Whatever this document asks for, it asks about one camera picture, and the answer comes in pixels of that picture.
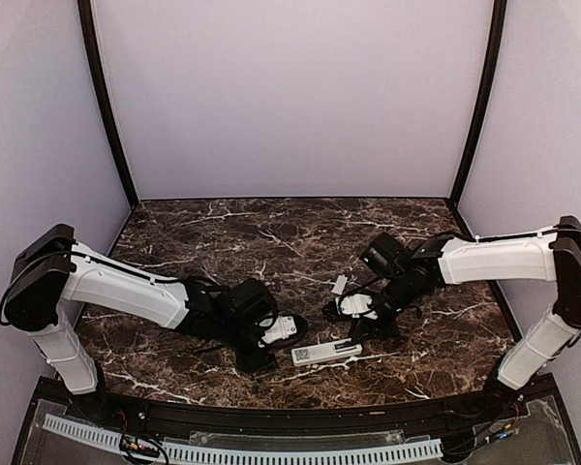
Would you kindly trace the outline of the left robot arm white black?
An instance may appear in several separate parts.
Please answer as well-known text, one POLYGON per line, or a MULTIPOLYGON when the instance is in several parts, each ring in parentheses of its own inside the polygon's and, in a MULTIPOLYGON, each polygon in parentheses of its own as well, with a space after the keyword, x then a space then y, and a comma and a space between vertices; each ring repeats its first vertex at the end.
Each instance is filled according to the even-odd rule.
POLYGON ((33 340, 96 422, 113 419, 117 402, 101 388, 102 371, 59 310, 62 300, 103 306, 203 341, 215 340, 234 351, 236 367, 245 373, 274 366, 260 322, 278 315, 277 303, 262 282, 248 279, 231 288, 204 276, 153 274, 95 252, 74 233, 57 224, 16 257, 0 300, 0 325, 13 326, 33 340))

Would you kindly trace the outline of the white battery cover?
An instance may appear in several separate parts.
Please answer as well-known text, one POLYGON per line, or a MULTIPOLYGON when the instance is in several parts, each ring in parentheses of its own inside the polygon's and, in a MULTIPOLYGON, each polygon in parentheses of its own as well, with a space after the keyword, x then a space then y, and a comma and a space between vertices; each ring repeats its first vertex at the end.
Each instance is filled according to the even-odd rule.
POLYGON ((348 277, 345 275, 339 275, 334 283, 332 292, 335 295, 342 295, 348 283, 348 277))

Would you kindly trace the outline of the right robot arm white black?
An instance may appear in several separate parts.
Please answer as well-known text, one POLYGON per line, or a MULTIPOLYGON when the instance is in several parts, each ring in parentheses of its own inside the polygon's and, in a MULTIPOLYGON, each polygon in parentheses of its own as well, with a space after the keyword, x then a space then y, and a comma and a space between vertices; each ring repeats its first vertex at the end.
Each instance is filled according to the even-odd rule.
POLYGON ((388 233, 378 235, 361 260, 385 285, 341 295, 336 310, 355 321, 355 342, 380 337, 398 316, 436 289, 480 281, 553 283, 555 301, 497 365, 495 384, 475 399, 485 420, 512 403, 512 391, 581 335, 581 224, 564 216, 551 228, 497 236, 465 237, 442 232, 409 248, 388 233))

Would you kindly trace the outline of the white remote control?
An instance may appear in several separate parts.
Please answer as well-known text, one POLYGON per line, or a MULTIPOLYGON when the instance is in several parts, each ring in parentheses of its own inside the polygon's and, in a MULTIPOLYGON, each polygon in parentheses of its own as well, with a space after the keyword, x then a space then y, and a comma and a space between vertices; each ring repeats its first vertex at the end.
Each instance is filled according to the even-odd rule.
POLYGON ((342 339, 327 343, 295 348, 291 350, 294 366, 320 364, 342 357, 357 356, 362 352, 361 344, 353 344, 351 339, 342 339))

